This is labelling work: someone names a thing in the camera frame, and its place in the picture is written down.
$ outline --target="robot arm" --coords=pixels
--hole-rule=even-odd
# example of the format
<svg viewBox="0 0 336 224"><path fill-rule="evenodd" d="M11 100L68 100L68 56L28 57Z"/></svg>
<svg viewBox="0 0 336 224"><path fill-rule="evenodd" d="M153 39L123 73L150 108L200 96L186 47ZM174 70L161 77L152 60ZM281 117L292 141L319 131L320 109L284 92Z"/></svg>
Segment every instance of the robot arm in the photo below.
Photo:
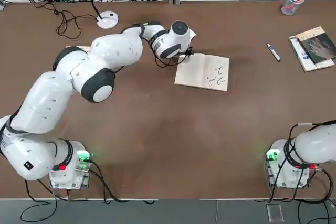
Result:
<svg viewBox="0 0 336 224"><path fill-rule="evenodd" d="M295 139L295 148L300 158L298 162L322 164L336 161L336 124L320 126L300 134Z"/></svg>
<svg viewBox="0 0 336 224"><path fill-rule="evenodd" d="M331 124L301 133L292 140L275 141L266 153L270 186L306 187L309 169L315 169L315 164L336 161L335 138L336 124Z"/></svg>
<svg viewBox="0 0 336 224"><path fill-rule="evenodd" d="M113 69L137 62L142 55L141 38L150 40L158 32L162 35L156 35L152 45L160 40L155 50L159 55L165 52L162 49L179 45L170 57L186 50L194 34L189 28L183 36L167 33L161 25L138 24L122 34L95 39L89 52L68 47L59 53L53 71L36 80L17 113L0 119L1 151L24 179L35 180L49 173L55 188L81 188L85 172L77 161L84 146L44 133L55 128L74 90L89 102L106 100L114 88Z"/></svg>
<svg viewBox="0 0 336 224"><path fill-rule="evenodd" d="M126 28L123 33L137 33L145 39L159 58L169 59L187 53L194 33L183 21L175 21L169 31L160 22L136 24Z"/></svg>

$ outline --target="gray floor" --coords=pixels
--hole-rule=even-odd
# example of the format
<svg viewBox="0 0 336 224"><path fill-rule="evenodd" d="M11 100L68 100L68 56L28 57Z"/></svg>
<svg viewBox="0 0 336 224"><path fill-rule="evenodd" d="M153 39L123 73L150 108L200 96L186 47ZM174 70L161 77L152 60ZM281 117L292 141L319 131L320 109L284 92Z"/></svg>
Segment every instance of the gray floor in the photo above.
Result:
<svg viewBox="0 0 336 224"><path fill-rule="evenodd" d="M31 201L0 201L1 223L21 223L20 214ZM31 209L24 218L36 220L51 213L52 205ZM336 209L327 204L330 216L336 216ZM286 224L297 224L297 202L282 203ZM323 204L306 205L300 209L301 223L307 224L313 218L326 217ZM56 213L43 224L215 224L216 201L200 200L159 200L153 205L142 202L112 203L101 202L58 202ZM218 205L217 224L268 224L266 204L250 200L222 200ZM312 224L327 224L327 220L317 220Z"/></svg>

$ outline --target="open book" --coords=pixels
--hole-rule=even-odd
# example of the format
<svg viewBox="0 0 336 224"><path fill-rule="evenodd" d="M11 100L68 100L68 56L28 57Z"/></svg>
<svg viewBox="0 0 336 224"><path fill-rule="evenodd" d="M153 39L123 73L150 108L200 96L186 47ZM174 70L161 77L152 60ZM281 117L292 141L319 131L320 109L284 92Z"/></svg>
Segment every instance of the open book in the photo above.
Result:
<svg viewBox="0 0 336 224"><path fill-rule="evenodd" d="M194 54L178 64L175 84L227 91L228 75L228 58Z"/></svg>

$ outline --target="white cable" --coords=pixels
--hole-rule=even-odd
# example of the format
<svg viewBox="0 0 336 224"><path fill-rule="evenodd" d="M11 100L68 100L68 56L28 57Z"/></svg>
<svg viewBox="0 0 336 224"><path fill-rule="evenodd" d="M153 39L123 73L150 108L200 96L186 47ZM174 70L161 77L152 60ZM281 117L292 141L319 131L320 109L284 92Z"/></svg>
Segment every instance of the white cable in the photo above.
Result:
<svg viewBox="0 0 336 224"><path fill-rule="evenodd" d="M218 219L218 205L219 205L219 201L216 200L216 218L215 218L215 224L217 224L217 219Z"/></svg>

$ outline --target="table surface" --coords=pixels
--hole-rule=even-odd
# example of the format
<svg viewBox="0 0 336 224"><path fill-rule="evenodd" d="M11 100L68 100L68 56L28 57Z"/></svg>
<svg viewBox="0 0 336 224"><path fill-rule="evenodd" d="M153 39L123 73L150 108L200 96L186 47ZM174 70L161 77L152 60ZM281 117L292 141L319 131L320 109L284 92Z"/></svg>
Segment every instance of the table surface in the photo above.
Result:
<svg viewBox="0 0 336 224"><path fill-rule="evenodd" d="M52 134L82 142L94 152L107 183L122 198L267 198L264 153L290 127L334 119L334 68L304 73L288 37L322 26L336 41L336 1L306 1L285 16L283 1L99 3L119 24L100 29L78 20L83 33L71 41L56 34L61 22L31 4L10 4L0 13L2 64L0 111L13 113L26 93L67 45L89 46L103 35L138 22L159 20L167 29L184 20L196 32L195 51L230 58L228 92L174 84L176 67L161 69L144 42L142 58L117 74L113 95L92 104L74 94ZM89 3L56 4L75 15L94 14ZM69 24L68 35L77 32ZM266 47L274 46L277 62ZM306 128L299 129L294 135ZM336 167L325 166L335 177ZM0 197L27 197L24 180L0 158ZM34 197L52 197L37 182ZM323 175L298 197L321 198ZM290 197L292 190L278 190ZM96 178L71 197L102 198Z"/></svg>

